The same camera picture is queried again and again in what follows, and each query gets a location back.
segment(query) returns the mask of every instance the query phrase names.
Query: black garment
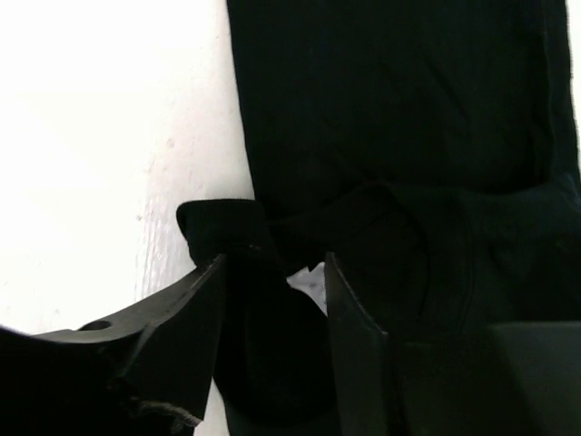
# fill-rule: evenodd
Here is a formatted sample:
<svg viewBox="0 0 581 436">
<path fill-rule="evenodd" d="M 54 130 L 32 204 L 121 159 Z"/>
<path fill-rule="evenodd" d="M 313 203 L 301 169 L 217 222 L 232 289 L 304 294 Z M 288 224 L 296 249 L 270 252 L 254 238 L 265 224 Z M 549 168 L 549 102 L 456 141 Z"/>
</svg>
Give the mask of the black garment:
<svg viewBox="0 0 581 436">
<path fill-rule="evenodd" d="M 565 0 L 228 7 L 257 201 L 178 215 L 196 263 L 235 252 L 216 381 L 237 416 L 332 410 L 325 320 L 284 281 L 326 251 L 394 330 L 581 319 Z"/>
</svg>

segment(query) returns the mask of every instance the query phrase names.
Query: black fabric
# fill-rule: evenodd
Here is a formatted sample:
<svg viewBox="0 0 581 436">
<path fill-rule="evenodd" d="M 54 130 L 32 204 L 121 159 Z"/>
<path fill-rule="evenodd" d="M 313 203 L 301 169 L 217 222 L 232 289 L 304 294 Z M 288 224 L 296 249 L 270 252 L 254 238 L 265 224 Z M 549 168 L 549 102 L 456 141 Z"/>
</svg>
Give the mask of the black fabric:
<svg viewBox="0 0 581 436">
<path fill-rule="evenodd" d="M 233 410 L 288 427 L 333 407 L 323 315 L 284 282 L 326 251 L 394 329 L 581 319 L 565 0 L 228 9 L 257 200 L 180 223 L 197 263 L 236 253 Z"/>
</svg>

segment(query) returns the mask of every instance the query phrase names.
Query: screw hole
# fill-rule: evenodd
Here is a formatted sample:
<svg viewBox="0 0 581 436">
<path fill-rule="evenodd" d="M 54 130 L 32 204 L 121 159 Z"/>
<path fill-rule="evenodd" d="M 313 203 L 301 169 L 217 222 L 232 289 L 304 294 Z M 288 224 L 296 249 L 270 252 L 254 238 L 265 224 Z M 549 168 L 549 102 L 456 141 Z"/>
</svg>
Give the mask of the screw hole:
<svg viewBox="0 0 581 436">
<path fill-rule="evenodd" d="M 105 320 L 100 321 L 93 321 L 89 322 L 88 324 L 84 325 L 79 329 L 81 332 L 93 332 L 95 330 L 105 330 L 111 327 L 112 324 Z"/>
</svg>

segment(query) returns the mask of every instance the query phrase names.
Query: white surface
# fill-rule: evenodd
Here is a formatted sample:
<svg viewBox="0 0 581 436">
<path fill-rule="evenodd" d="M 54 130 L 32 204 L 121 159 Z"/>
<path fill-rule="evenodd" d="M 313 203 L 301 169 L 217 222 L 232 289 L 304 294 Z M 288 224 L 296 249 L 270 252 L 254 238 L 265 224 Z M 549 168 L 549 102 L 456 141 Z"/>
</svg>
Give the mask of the white surface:
<svg viewBox="0 0 581 436">
<path fill-rule="evenodd" d="M 223 0 L 0 5 L 0 323 L 78 328 L 155 292 L 192 268 L 179 203 L 252 197 L 229 33 Z M 223 434 L 213 390 L 196 435 Z"/>
</svg>

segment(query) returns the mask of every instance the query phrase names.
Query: black cloth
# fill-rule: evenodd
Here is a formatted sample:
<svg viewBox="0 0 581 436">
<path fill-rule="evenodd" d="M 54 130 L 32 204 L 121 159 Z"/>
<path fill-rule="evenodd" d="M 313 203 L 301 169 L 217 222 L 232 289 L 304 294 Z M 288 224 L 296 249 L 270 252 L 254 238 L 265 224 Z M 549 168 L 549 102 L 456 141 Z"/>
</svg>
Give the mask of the black cloth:
<svg viewBox="0 0 581 436">
<path fill-rule="evenodd" d="M 233 408 L 280 426 L 332 409 L 323 315 L 284 280 L 326 251 L 394 329 L 581 319 L 565 0 L 228 10 L 256 201 L 178 217 L 196 263 L 235 253 L 216 372 Z"/>
</svg>

